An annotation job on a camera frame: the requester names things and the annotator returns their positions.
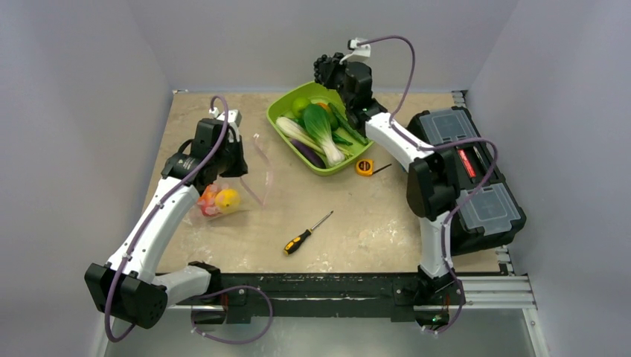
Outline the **red bell pepper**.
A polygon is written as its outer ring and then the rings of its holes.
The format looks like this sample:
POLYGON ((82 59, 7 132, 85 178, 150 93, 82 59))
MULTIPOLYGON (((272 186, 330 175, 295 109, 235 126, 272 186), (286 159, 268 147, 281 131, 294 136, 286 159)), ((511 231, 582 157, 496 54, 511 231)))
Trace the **red bell pepper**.
POLYGON ((212 218, 212 217, 220 216, 222 214, 221 210, 214 204, 207 205, 203 202, 199 202, 198 206, 199 206, 201 214, 204 217, 212 218))

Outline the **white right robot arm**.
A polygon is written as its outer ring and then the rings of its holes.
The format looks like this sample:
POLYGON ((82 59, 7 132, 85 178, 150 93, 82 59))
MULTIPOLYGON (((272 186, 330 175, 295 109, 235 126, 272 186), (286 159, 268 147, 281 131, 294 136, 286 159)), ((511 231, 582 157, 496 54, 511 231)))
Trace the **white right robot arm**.
POLYGON ((455 284, 448 242, 449 212, 460 193, 455 157, 421 141, 392 118, 373 96, 369 66, 344 61, 335 63, 334 71, 330 78, 350 125, 386 149, 407 173, 406 201, 419 219, 422 240, 414 302, 441 302, 455 284))

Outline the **green apple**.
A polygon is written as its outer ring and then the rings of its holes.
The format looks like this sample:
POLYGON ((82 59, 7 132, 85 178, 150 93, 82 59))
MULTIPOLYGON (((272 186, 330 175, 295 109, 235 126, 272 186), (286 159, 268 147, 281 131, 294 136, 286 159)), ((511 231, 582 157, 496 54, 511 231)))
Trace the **green apple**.
POLYGON ((295 118, 301 118, 304 110, 313 102, 306 97, 297 97, 292 101, 291 113, 295 118))

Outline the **green cucumber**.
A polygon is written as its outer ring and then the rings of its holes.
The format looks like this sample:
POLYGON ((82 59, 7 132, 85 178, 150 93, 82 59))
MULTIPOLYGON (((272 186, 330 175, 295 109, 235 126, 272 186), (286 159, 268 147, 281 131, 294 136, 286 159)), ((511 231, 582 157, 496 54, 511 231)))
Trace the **green cucumber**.
POLYGON ((337 119, 339 126, 343 128, 346 133, 348 133, 354 140, 358 141, 362 145, 368 145, 370 143, 370 141, 366 137, 364 137, 362 134, 351 127, 347 119, 345 119, 345 117, 333 103, 328 103, 328 106, 333 113, 333 116, 337 119))

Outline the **aluminium frame rail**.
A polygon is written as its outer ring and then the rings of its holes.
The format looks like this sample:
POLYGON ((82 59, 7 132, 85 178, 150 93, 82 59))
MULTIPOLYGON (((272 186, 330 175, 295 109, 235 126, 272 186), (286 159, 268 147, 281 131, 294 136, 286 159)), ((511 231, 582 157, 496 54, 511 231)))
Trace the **aluminium frame rail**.
MULTIPOLYGON (((535 299, 527 277, 464 276, 461 279, 465 309, 527 309, 535 306, 535 299)), ((169 303, 168 309, 194 309, 182 302, 169 303)), ((200 310, 219 311, 215 306, 200 310)))

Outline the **purple eggplant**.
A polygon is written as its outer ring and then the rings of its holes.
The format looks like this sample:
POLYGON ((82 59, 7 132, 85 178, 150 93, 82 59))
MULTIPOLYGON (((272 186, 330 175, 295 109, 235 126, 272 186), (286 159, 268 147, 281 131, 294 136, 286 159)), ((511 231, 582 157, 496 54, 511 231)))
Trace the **purple eggplant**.
POLYGON ((314 167, 318 169, 327 168, 322 158, 312 148, 296 139, 291 139, 290 142, 314 167))

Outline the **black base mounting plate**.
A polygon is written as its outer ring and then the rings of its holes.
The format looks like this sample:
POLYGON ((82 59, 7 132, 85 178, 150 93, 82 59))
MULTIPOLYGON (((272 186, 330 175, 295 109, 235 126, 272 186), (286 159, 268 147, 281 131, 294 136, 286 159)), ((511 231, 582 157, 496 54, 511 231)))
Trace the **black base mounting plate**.
POLYGON ((464 301, 462 284, 447 275, 435 282, 421 272, 403 273, 222 273, 212 292, 182 305, 226 309, 229 324, 253 317, 387 318, 392 322, 447 325, 449 309, 464 301))

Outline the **green bok choy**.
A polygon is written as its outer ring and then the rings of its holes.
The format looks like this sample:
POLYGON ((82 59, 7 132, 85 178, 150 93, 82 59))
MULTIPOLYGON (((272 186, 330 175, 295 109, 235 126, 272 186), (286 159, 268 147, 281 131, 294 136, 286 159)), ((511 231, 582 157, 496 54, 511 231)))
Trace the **green bok choy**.
POLYGON ((302 120, 307 133, 324 151, 328 164, 335 167, 342 163, 345 155, 333 142, 325 110, 312 103, 304 110, 302 120))

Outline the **yellow black screwdriver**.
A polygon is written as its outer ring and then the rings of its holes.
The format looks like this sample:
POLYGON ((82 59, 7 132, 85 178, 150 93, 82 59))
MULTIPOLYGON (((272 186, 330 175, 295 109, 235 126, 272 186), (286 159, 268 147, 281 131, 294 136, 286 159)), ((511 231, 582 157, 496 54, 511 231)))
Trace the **yellow black screwdriver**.
POLYGON ((291 239, 284 246, 284 253, 286 255, 294 254, 304 244, 307 238, 309 238, 313 234, 313 231, 316 230, 323 222, 325 222, 333 213, 334 211, 332 210, 331 212, 326 214, 323 218, 321 218, 317 223, 315 223, 314 226, 306 229, 304 232, 302 232, 295 238, 291 239))

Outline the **black grape bunch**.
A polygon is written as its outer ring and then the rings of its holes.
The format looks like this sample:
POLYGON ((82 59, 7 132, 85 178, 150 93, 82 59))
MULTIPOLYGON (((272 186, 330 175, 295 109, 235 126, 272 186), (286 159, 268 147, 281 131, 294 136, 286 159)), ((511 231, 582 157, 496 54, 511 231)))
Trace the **black grape bunch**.
POLYGON ((323 54, 313 63, 314 81, 327 89, 337 89, 345 76, 344 54, 336 52, 332 56, 323 54))

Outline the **clear zip bag pink dots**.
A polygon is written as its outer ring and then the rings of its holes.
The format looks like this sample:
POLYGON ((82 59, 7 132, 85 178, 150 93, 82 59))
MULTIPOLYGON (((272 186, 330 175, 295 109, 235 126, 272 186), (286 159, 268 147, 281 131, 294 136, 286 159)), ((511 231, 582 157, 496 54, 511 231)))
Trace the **clear zip bag pink dots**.
POLYGON ((239 178, 219 177, 209 184, 184 222, 192 225, 265 208, 274 180, 268 140, 255 133, 243 143, 249 172, 239 178))

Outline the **green mango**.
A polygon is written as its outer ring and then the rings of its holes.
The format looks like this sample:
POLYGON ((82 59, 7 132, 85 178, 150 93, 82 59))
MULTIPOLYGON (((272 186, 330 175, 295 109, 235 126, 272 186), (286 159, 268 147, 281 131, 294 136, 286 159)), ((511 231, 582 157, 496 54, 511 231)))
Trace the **green mango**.
POLYGON ((315 104, 325 110, 328 122, 330 124, 330 130, 331 132, 335 132, 339 128, 339 122, 337 117, 333 114, 331 108, 326 103, 316 102, 315 104))

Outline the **orange persimmon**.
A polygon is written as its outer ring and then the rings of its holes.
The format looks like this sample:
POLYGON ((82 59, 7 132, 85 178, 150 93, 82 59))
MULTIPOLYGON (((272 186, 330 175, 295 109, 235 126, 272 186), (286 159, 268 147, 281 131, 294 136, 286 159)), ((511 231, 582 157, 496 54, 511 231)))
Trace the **orange persimmon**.
POLYGON ((199 204, 208 204, 214 201, 214 197, 218 192, 217 186, 215 184, 208 185, 198 199, 199 204))

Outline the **green plastic tray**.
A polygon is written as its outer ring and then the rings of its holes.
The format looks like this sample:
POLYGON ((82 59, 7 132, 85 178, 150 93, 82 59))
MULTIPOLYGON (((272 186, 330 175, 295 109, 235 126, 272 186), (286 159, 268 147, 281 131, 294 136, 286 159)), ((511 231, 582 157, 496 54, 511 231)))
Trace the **green plastic tray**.
POLYGON ((304 128, 304 125, 302 123, 302 119, 295 118, 293 116, 293 114, 291 113, 292 101, 295 98, 297 98, 297 97, 306 97, 306 98, 310 99, 314 104, 316 104, 316 102, 326 103, 327 105, 328 105, 328 103, 333 103, 336 106, 336 108, 342 113, 342 115, 345 117, 345 119, 347 119, 347 116, 345 114, 345 107, 344 107, 344 104, 342 102, 342 99, 340 98, 339 94, 336 91, 334 91, 332 89, 326 89, 325 87, 319 85, 318 83, 310 82, 310 83, 305 83, 302 86, 299 86, 296 89, 293 89, 292 91, 289 91, 283 97, 281 97, 278 100, 276 100, 267 110, 267 118, 268 118, 268 121, 271 123, 272 127, 276 130, 276 132, 280 135, 280 137, 284 140, 284 142, 288 145, 288 147, 315 174, 317 174, 319 176, 331 176, 331 175, 337 173, 338 171, 342 170, 343 168, 345 168, 345 167, 347 167, 349 165, 352 165, 354 163, 354 161, 360 157, 360 155, 362 155, 366 150, 368 150, 368 148, 373 146, 374 142, 370 141, 370 140, 369 140, 370 143, 368 145, 362 145, 358 141, 354 140, 348 133, 346 133, 346 131, 343 130, 343 128, 339 127, 335 132, 338 135, 340 135, 343 138, 345 138, 346 140, 348 140, 348 141, 353 143, 352 146, 345 146, 345 145, 338 145, 338 144, 336 144, 336 146, 345 155, 345 160, 342 163, 336 165, 335 167, 334 166, 330 166, 328 164, 328 162, 327 162, 327 159, 326 159, 325 155, 316 152, 322 158, 322 160, 326 164, 327 168, 326 169, 318 169, 318 168, 314 167, 312 164, 310 164, 307 161, 307 159, 296 148, 294 148, 294 146, 290 142, 291 139, 288 138, 287 136, 285 136, 279 130, 279 128, 277 128, 276 125, 275 125, 275 121, 279 117, 286 117, 286 118, 289 118, 289 119, 295 121, 299 126, 301 126, 306 131, 306 129, 304 128))

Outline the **yellow tape measure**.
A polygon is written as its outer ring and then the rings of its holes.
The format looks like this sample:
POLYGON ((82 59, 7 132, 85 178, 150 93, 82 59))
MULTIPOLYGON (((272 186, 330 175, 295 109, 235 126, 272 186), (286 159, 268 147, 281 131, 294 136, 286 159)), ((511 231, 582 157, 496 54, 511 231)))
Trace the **yellow tape measure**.
POLYGON ((384 169, 390 167, 391 164, 386 164, 382 167, 378 167, 375 168, 374 165, 374 160, 371 159, 361 159, 358 160, 355 164, 355 172, 356 174, 363 176, 363 177, 370 177, 373 176, 381 171, 383 171, 384 169))

